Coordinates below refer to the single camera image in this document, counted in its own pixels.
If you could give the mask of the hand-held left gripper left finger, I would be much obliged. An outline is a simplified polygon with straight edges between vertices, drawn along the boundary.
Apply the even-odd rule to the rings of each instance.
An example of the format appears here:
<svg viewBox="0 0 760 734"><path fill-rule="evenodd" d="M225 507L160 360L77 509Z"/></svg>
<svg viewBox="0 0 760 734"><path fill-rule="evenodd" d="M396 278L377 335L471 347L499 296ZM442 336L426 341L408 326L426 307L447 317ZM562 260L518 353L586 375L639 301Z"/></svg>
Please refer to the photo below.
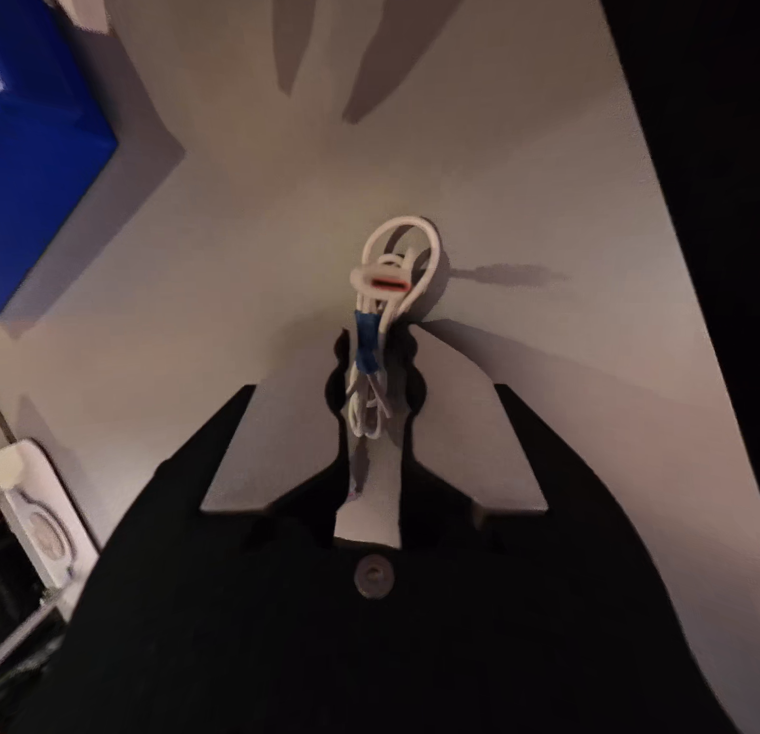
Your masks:
<svg viewBox="0 0 760 734"><path fill-rule="evenodd" d="M263 511L340 458L349 358L347 330L320 334L255 386L204 513Z"/></svg>

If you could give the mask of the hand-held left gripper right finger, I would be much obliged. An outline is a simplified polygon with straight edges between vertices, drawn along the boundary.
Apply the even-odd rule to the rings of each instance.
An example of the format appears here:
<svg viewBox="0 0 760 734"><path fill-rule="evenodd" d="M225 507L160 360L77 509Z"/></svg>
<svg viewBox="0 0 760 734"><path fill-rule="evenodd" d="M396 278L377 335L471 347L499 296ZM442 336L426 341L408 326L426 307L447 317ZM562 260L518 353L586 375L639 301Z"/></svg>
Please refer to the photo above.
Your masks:
<svg viewBox="0 0 760 734"><path fill-rule="evenodd" d="M397 332L408 415L401 505L423 484L495 513L545 513L548 503L492 379L417 324Z"/></svg>

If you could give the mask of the white cable bundle blue tie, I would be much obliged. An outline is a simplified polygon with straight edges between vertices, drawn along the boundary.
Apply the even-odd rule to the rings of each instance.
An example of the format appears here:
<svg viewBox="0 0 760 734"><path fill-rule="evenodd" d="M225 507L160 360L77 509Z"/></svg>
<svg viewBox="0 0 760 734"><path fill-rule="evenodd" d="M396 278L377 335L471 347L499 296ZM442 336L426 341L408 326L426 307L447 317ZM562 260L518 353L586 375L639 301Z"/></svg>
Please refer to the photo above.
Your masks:
<svg viewBox="0 0 760 734"><path fill-rule="evenodd" d="M426 250L404 254L390 249L377 254L384 238L418 231ZM376 440L393 416L385 367L386 340L392 326L426 293L442 255L439 232L423 216L396 216L377 226L367 238L359 264L350 273L356 292L356 351L347 382L347 418L357 438Z"/></svg>

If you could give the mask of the grey desk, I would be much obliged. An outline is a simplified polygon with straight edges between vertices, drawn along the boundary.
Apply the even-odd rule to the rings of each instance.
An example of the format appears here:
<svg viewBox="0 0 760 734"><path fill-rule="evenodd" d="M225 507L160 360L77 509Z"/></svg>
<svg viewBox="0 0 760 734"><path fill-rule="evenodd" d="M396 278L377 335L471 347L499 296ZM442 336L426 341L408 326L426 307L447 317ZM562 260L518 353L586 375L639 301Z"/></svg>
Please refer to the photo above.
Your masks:
<svg viewBox="0 0 760 734"><path fill-rule="evenodd" d="M600 0L461 0L358 121L386 0L315 0L291 91L276 0L104 3L184 155L65 258L138 176L103 177L2 333L5 404L30 397L95 532L234 386L344 322L364 236L414 211L451 272L490 272L452 275L430 329L600 472L758 732L758 486Z"/></svg>

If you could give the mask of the wooden black book stand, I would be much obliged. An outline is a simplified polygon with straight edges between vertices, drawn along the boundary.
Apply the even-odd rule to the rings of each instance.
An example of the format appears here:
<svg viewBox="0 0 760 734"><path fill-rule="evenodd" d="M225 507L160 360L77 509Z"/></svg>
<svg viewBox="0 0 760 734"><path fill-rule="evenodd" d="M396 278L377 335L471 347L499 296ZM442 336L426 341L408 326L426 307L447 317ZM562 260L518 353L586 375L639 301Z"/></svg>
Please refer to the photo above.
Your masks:
<svg viewBox="0 0 760 734"><path fill-rule="evenodd" d="M31 439L1 450L1 508L43 584L66 595L81 591L99 553L54 466Z"/></svg>

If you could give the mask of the blue plastic bin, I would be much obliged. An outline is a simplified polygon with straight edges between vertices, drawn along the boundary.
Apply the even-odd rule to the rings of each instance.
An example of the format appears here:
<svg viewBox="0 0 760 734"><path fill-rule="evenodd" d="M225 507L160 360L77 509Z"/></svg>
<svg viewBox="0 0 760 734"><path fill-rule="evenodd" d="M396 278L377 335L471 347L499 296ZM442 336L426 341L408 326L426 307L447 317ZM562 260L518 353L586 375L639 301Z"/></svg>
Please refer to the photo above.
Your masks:
<svg viewBox="0 0 760 734"><path fill-rule="evenodd" d="M1 0L1 309L118 147L43 0Z"/></svg>

